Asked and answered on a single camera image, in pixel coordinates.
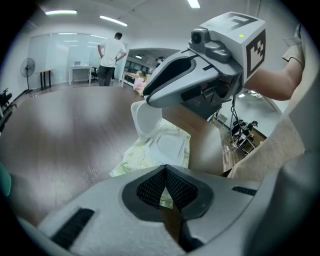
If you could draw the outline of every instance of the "man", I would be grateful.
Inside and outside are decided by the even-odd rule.
[[[127,55],[126,48],[120,39],[121,33],[116,33],[114,39],[103,41],[98,45],[98,51],[101,57],[101,62],[98,70],[99,86],[109,86],[111,77],[116,68],[116,62]]]
[[[271,135],[232,168],[229,178],[261,182],[269,172],[314,148],[320,139],[316,130],[303,128],[319,116],[312,106],[318,100],[319,87],[314,82],[320,70],[319,52],[304,27],[297,27],[295,37],[298,43],[283,56],[288,62],[283,71],[261,68],[245,85],[271,99],[290,102]]]

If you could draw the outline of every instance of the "white t-shirt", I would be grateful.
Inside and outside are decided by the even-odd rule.
[[[103,57],[100,65],[107,68],[116,67],[116,58],[118,54],[126,53],[124,44],[117,39],[108,39],[99,44],[102,48]]]

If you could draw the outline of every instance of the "dark pants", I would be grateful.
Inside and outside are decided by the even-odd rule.
[[[109,86],[114,71],[114,67],[105,67],[100,65],[98,70],[99,86]]]

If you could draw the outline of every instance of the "black chair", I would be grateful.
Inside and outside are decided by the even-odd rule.
[[[3,93],[0,94],[0,107],[4,107],[5,109],[12,108],[17,105],[14,102],[9,103],[9,100],[12,98],[12,93],[7,94],[9,88],[5,89]]]
[[[97,71],[98,68],[97,67],[93,67],[93,69],[94,69],[94,71],[91,72],[91,76],[93,77],[91,79],[91,82],[98,81],[98,71]]]

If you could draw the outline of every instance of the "human arm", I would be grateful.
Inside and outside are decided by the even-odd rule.
[[[100,44],[98,44],[98,52],[99,52],[100,57],[102,58],[104,55],[102,54],[101,50],[102,50],[102,47]]]
[[[116,61],[116,62],[120,61],[120,60],[121,60],[124,56],[126,56],[126,55],[127,55],[126,52],[121,53],[121,55],[120,55],[119,57],[116,57],[116,58],[115,58],[115,61]]]
[[[249,134],[250,134],[251,137],[255,136],[255,135],[251,132],[251,130],[249,130]]]
[[[303,71],[301,63],[292,57],[282,71],[258,69],[244,87],[268,98],[286,101],[300,84]]]

